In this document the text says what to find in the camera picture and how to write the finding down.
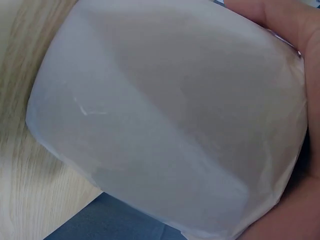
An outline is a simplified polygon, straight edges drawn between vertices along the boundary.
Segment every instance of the white paper wrapping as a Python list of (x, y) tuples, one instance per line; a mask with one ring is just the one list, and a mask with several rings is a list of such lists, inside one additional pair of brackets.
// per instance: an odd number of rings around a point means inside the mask
[(190, 240), (233, 240), (290, 178), (307, 129), (303, 62), (208, 0), (81, 0), (26, 121), (108, 194)]

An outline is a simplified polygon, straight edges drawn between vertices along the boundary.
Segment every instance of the wooden table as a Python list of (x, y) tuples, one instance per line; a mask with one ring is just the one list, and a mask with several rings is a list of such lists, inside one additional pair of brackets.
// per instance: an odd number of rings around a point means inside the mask
[(25, 124), (41, 61), (76, 1), (0, 1), (0, 240), (41, 240), (101, 193)]

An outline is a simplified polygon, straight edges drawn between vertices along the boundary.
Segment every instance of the tissue paper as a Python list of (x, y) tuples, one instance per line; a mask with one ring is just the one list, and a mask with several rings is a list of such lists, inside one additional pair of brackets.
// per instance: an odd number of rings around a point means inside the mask
[(190, 240), (234, 240), (290, 178), (307, 129), (303, 68), (209, 0), (80, 0), (26, 122), (108, 194)]

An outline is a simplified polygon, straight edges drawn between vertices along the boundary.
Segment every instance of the paper-wrapped object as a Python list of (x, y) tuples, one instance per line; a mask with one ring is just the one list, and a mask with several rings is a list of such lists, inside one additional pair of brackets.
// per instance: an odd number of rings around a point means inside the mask
[(290, 178), (307, 129), (303, 61), (209, 0), (81, 0), (26, 121), (108, 194), (189, 239), (232, 240)]

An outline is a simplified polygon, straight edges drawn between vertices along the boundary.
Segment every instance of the wood grain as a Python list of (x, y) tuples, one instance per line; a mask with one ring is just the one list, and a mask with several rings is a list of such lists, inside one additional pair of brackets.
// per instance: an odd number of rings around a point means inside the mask
[(101, 193), (25, 124), (41, 61), (76, 1), (0, 1), (0, 240), (41, 240)]

